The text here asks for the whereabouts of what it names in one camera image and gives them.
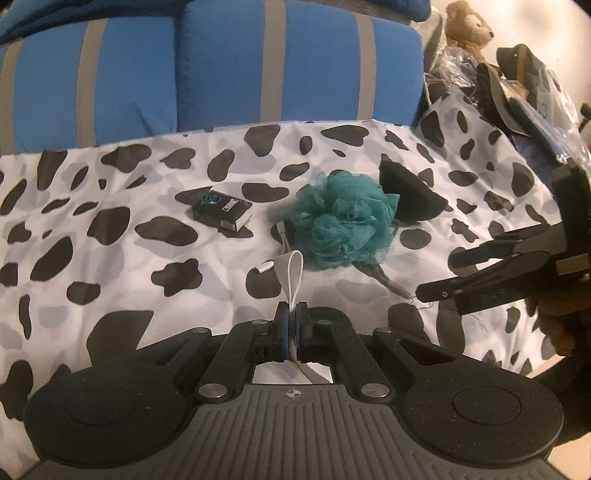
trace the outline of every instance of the small black box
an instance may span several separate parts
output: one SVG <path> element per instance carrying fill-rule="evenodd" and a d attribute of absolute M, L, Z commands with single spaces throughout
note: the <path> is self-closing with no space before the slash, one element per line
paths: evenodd
<path fill-rule="evenodd" d="M 210 190 L 191 210 L 198 222 L 237 232 L 251 217 L 250 207 L 251 202 Z"/>

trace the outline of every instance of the clear plastic wrap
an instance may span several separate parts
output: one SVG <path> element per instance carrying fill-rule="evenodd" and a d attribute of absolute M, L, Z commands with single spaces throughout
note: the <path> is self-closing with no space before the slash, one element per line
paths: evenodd
<path fill-rule="evenodd" d="M 460 88 L 476 86 L 476 67 L 480 61 L 463 48 L 445 47 L 433 72 L 445 83 Z"/>
<path fill-rule="evenodd" d="M 564 138 L 573 158 L 591 171 L 591 156 L 579 133 L 579 113 L 574 102 L 546 65 L 538 75 L 536 110 Z"/>

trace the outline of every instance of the cow print blanket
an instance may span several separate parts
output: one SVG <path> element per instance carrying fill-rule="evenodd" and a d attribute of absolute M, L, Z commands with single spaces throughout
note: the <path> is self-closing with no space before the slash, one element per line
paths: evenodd
<path fill-rule="evenodd" d="M 23 411 L 52 377 L 195 326 L 218 334 L 272 319 L 280 285 L 273 270 L 254 267 L 280 253 L 274 225 L 297 190 L 321 171 L 377 179 L 385 157 L 449 201 L 439 217 L 396 234 L 383 269 L 408 291 L 457 273 L 452 252 L 560 221 L 547 189 L 458 90 L 416 129 L 288 122 L 0 158 L 0 479 L 37 461 Z M 238 233 L 188 214 L 211 188 L 255 203 Z M 298 298 L 342 310 L 360 333 L 390 320 L 522 374 L 553 354 L 523 302 L 461 317 L 448 302 L 415 300 L 421 321 L 353 266 L 304 272 Z"/>

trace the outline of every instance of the metal screw head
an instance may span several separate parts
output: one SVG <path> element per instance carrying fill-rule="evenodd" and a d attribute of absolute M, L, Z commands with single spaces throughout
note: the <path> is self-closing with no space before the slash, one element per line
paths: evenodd
<path fill-rule="evenodd" d="M 205 398 L 220 398 L 228 393 L 228 389 L 221 383 L 206 383 L 199 387 L 199 395 Z"/>
<path fill-rule="evenodd" d="M 366 383 L 361 387 L 361 393 L 369 398 L 384 398 L 390 393 L 390 389 L 381 383 Z"/>

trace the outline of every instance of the teddy bear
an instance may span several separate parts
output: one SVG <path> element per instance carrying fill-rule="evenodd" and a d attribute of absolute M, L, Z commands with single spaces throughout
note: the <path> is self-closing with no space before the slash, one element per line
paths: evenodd
<path fill-rule="evenodd" d="M 446 12 L 447 45 L 463 48 L 484 61 L 481 49 L 495 36 L 486 20 L 466 0 L 452 2 L 447 6 Z"/>

